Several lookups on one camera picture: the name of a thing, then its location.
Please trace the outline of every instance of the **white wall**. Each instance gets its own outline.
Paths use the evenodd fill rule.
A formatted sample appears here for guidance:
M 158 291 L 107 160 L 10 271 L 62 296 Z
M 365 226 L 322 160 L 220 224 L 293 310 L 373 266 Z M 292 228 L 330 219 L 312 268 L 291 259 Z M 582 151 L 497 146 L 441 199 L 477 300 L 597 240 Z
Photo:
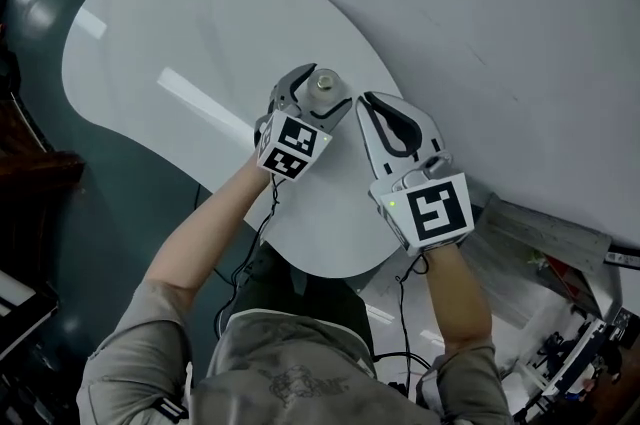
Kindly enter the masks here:
M 332 0 L 461 167 L 640 244 L 640 0 Z

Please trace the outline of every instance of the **metal cylinder object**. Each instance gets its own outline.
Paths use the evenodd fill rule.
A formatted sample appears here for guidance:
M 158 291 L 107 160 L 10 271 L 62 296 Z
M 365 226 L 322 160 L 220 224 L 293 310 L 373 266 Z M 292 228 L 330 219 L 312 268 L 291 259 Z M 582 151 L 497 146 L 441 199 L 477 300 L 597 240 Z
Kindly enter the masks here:
M 317 69 L 307 80 L 309 95 L 324 105 L 337 103 L 344 95 L 345 85 L 335 71 Z

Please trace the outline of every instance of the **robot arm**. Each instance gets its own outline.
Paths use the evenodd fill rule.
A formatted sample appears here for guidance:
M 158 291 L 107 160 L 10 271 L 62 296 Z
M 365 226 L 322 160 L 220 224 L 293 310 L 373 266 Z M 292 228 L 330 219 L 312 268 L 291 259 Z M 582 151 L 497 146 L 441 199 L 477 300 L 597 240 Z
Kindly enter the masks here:
M 329 133 L 353 102 L 346 98 L 323 114 L 302 107 L 295 93 L 315 68 L 315 64 L 305 64 L 280 79 L 271 91 L 267 114 L 258 119 L 254 130 L 258 166 L 291 181 L 298 180 L 318 159 L 333 138 Z
M 472 231 L 464 174 L 442 149 L 433 120 L 401 98 L 376 92 L 358 98 L 356 114 L 376 177 L 369 195 L 409 255 Z

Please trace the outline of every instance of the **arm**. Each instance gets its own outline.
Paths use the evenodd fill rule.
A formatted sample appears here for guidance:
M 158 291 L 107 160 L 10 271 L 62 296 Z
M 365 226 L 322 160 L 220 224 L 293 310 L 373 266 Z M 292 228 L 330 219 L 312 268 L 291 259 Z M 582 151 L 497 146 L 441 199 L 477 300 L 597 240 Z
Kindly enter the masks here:
M 256 154 L 167 238 L 144 278 L 172 287 L 188 309 L 242 219 L 269 184 Z
M 448 422 L 512 423 L 491 344 L 491 310 L 456 245 L 429 253 L 427 280 L 445 343 L 438 390 Z
M 82 423 L 134 416 L 156 423 L 156 399 L 180 403 L 190 356 L 185 315 L 268 183 L 252 156 L 166 240 L 115 331 L 87 362 L 77 396 Z
M 491 338 L 491 311 L 455 244 L 429 253 L 429 291 L 447 354 Z

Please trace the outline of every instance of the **shirt sleeve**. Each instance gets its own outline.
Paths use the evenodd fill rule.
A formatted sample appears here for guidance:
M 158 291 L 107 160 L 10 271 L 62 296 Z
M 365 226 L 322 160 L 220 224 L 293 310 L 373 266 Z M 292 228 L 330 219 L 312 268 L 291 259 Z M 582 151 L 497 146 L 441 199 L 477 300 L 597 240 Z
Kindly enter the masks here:
M 490 341 L 470 345 L 444 360 L 438 390 L 447 422 L 513 423 Z
M 190 360 L 184 314 L 170 287 L 140 284 L 115 331 L 87 361 L 76 398 L 81 423 L 128 423 L 158 398 L 181 394 Z

